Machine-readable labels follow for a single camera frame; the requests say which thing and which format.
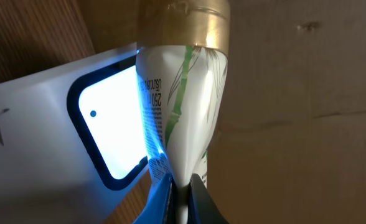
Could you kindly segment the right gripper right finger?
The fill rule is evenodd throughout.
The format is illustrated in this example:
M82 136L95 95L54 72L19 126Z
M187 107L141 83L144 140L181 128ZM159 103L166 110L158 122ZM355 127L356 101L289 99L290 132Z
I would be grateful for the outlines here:
M228 224L198 174L189 184L188 224Z

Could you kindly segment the white tube gold cap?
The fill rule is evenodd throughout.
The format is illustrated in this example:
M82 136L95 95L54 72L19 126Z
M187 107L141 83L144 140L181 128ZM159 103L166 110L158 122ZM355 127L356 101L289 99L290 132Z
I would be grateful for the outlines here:
M189 184L207 178L207 149L227 79L226 0L142 0L136 72L152 193L176 185L176 221L188 223Z

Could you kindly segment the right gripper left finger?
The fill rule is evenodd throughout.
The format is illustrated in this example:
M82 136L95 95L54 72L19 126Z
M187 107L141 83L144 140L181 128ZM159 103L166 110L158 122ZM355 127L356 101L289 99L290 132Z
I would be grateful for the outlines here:
M165 174L153 190L145 208L133 224L173 224L176 221L176 185L171 174Z

